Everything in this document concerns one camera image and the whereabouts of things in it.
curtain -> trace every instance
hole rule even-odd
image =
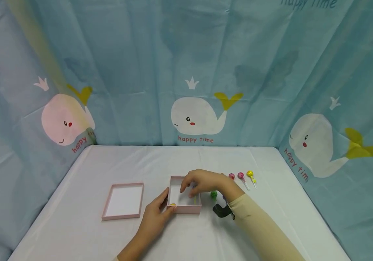
[[[373,260],[373,0],[0,0],[0,260],[97,143],[275,146]]]

white table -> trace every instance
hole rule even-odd
[[[101,222],[114,183],[144,182],[142,212],[171,175],[196,168],[252,170],[248,194],[279,225],[306,261],[349,261],[277,149],[268,147],[90,146],[66,174],[10,261],[110,261],[137,231],[140,218]],[[245,190],[241,181],[236,182]],[[201,195],[200,215],[177,215],[144,260],[258,260],[230,216],[219,218]]]

pink box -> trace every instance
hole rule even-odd
[[[142,211],[143,190],[142,182],[112,185],[102,212],[102,221],[139,218]]]
[[[198,194],[195,198],[189,198],[189,191],[194,184],[187,187],[183,193],[179,193],[181,183],[184,177],[172,176],[169,183],[168,205],[171,207],[172,203],[176,205],[175,213],[177,214],[199,214],[201,211],[201,196]]]

green candy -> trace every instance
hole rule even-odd
[[[210,193],[210,197],[212,198],[212,200],[216,201],[217,200],[217,192],[216,191],[212,191]]]

pink lollipop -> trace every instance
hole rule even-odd
[[[243,174],[243,172],[239,172],[238,173],[238,178],[241,179],[243,181],[243,183],[245,184],[246,188],[248,191],[250,191],[249,187],[247,186],[247,183],[245,181],[245,174]]]

